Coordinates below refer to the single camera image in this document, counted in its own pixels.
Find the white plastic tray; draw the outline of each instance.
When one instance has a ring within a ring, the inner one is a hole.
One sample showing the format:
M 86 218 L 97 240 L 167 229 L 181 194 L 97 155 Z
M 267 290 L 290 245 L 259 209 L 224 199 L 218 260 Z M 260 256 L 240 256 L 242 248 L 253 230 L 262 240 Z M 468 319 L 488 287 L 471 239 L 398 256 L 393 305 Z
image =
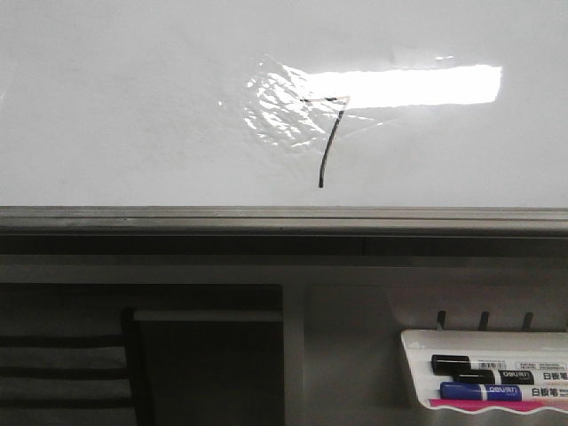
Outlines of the white plastic tray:
M 421 424 L 490 424 L 485 422 L 493 421 L 500 425 L 568 424 L 568 411 L 557 407 L 545 406 L 521 412 L 489 406 L 466 411 L 452 406 L 433 407 L 429 402 L 440 398 L 442 382 L 452 381 L 450 376 L 434 375 L 430 363 L 433 354 L 488 356 L 492 359 L 568 359 L 568 333 L 405 330 L 401 341 L 412 400 L 422 414 Z

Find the white surface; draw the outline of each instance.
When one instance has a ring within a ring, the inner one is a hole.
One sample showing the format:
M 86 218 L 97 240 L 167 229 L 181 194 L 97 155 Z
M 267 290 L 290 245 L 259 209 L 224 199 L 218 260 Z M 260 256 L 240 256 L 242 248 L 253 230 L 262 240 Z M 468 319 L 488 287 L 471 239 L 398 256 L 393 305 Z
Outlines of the white surface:
M 420 404 L 429 409 L 432 409 L 429 399 L 440 398 L 440 384 L 453 381 L 451 376 L 434 375 L 431 367 L 431 357 L 434 354 L 467 355 L 472 359 L 503 361 L 513 359 L 512 363 L 519 360 L 565 363 L 568 360 L 568 333 L 405 330 L 401 334 L 401 339 L 414 384 L 415 397 Z M 452 407 L 452 409 L 468 413 L 459 408 Z M 557 407 L 537 408 L 539 411 L 545 409 L 568 413 Z M 519 412 L 519 414 L 534 411 L 536 410 Z
M 568 207 L 567 39 L 565 0 L 3 0 L 0 205 Z M 288 68 L 476 65 L 493 102 L 347 110 L 317 187 Z

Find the metal frame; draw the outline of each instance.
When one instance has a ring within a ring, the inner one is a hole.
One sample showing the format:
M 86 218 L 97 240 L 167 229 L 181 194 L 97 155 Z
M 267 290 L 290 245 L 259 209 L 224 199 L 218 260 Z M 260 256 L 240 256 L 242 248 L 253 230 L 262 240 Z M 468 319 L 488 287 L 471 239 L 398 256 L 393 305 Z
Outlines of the metal frame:
M 568 209 L 2 207 L 0 234 L 568 235 Z

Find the black marker line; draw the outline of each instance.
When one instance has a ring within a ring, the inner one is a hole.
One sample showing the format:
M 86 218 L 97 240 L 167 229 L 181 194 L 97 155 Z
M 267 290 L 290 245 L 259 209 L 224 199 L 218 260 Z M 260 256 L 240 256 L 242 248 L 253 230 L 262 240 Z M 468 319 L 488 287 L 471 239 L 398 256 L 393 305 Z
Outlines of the black marker line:
M 329 134 L 329 139 L 327 140 L 326 150 L 323 153 L 323 158 L 321 159 L 321 165 L 319 166 L 319 187 L 323 188 L 323 180 L 324 174 L 326 172 L 326 164 L 327 164 L 327 156 L 329 155 L 329 149 L 331 148 L 331 143 L 334 140 L 335 134 L 337 133 L 337 127 L 339 126 L 339 122 L 343 118 L 343 113 L 345 113 L 345 109 L 347 109 L 347 105 L 350 101 L 349 96 L 339 96 L 335 98 L 320 98 L 320 99 L 301 99 L 303 102 L 336 102 L 336 101 L 343 101 L 343 106 L 337 118 L 335 119 L 334 127 Z

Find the blue marker cap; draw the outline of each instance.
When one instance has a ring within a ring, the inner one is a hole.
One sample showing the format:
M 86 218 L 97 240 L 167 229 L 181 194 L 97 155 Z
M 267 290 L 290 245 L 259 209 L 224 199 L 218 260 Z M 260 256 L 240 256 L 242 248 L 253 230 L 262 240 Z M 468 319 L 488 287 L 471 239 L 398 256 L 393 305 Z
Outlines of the blue marker cap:
M 442 382 L 440 384 L 440 397 L 442 399 L 483 399 L 478 384 L 458 382 Z
M 442 382 L 442 399 L 475 399 L 483 401 L 520 401 L 523 399 L 521 388 L 515 384 L 473 384 Z

